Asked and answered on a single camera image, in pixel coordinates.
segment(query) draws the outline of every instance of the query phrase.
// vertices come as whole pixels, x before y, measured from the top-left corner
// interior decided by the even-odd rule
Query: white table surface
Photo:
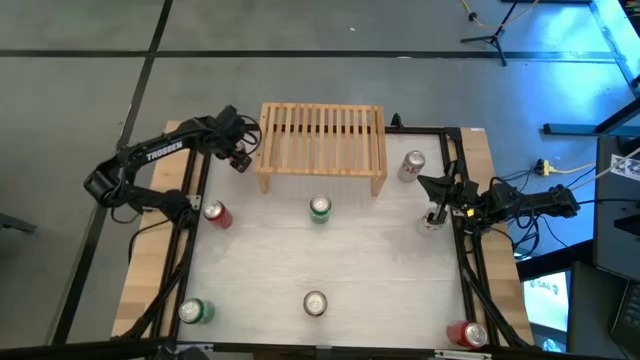
[[[443,174],[432,135],[386,135],[389,175],[377,198],[369,179],[271,176],[260,192],[248,169],[212,160],[203,204],[221,200],[234,217],[218,230],[201,219],[186,297],[215,304],[208,324],[180,326],[183,341],[456,348],[447,324],[465,318],[447,224],[429,236],[414,223],[432,206],[417,181],[397,177],[404,155],[427,158],[423,175]],[[314,194],[332,200],[331,219],[309,218]],[[320,317],[302,307],[312,290],[325,294]]]

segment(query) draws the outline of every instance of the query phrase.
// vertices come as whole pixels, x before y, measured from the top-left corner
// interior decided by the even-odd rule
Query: table leg
[[[260,191],[262,191],[263,194],[269,192],[269,176],[270,175],[256,174],[256,177],[258,178],[258,184],[260,184]]]

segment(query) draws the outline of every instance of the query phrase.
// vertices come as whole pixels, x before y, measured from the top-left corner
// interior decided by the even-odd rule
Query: tripod stand
[[[502,47],[500,46],[500,40],[498,39],[498,37],[503,32],[502,28],[504,28],[505,23],[507,22],[507,20],[509,20],[509,16],[511,16],[511,13],[516,8],[516,5],[518,5],[518,1],[513,2],[513,4],[511,5],[511,8],[509,9],[509,12],[507,13],[507,16],[504,17],[504,19],[500,23],[500,26],[498,27],[498,30],[496,30],[496,32],[493,35],[461,39],[460,42],[461,43],[467,43],[467,42],[473,42],[473,41],[486,42],[487,44],[495,47],[498,50],[498,55],[500,55],[500,60],[502,60],[502,66],[507,66],[507,60],[504,58],[504,53],[502,52]],[[478,15],[476,13],[469,14],[469,21],[473,21],[477,16]]]

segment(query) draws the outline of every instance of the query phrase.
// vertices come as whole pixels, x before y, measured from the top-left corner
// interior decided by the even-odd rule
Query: soda can
[[[442,224],[430,224],[429,223],[429,214],[435,214],[438,211],[436,206],[432,206],[427,209],[427,212],[424,213],[421,217],[416,221],[416,231],[418,234],[422,236],[428,236],[430,232],[437,231],[442,229],[442,227],[449,222],[449,217]]]
[[[178,317],[185,324],[206,324],[214,314],[212,303],[196,298],[185,300],[178,309]]]
[[[233,224],[233,216],[226,206],[220,201],[214,201],[205,205],[202,215],[218,229],[228,229]]]
[[[316,224],[324,224],[329,221],[331,213],[331,200],[324,195],[316,195],[309,202],[311,208],[311,221]]]
[[[302,302],[304,311],[311,316],[320,316],[327,310],[327,297],[320,291],[311,291]]]
[[[426,159],[418,150],[409,151],[400,165],[398,177],[404,182],[412,182],[418,178],[420,170],[424,167]]]
[[[458,321],[447,326],[449,341],[469,349],[477,349],[487,344],[487,330],[478,323]]]

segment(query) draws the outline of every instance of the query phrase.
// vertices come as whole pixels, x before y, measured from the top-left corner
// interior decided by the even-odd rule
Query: yellow cable
[[[592,166],[595,166],[595,165],[596,165],[596,163],[589,163],[587,165],[583,165],[583,166],[580,166],[580,167],[577,167],[577,168],[571,169],[571,170],[557,170],[557,169],[553,168],[552,166],[550,166],[549,167],[549,172],[558,173],[558,174],[571,174],[571,173],[574,173],[576,171],[580,171],[582,169],[586,169],[588,167],[592,167]]]
[[[470,15],[472,13],[472,11],[471,11],[471,8],[469,7],[469,4],[467,3],[467,0],[460,0],[460,2],[462,3],[462,5],[464,5],[464,8],[467,10],[467,15]],[[518,14],[518,16],[512,18],[511,20],[507,21],[504,24],[500,24],[500,25],[485,25],[485,24],[481,23],[478,20],[477,16],[473,18],[473,21],[475,21],[476,24],[478,24],[478,26],[480,26],[481,28],[484,28],[484,29],[497,29],[500,26],[505,28],[505,27],[509,26],[511,23],[513,23],[514,21],[518,20],[522,15],[524,15],[527,11],[531,10],[539,2],[540,2],[540,0],[535,0],[526,9],[522,10],[522,12],[520,14]]]

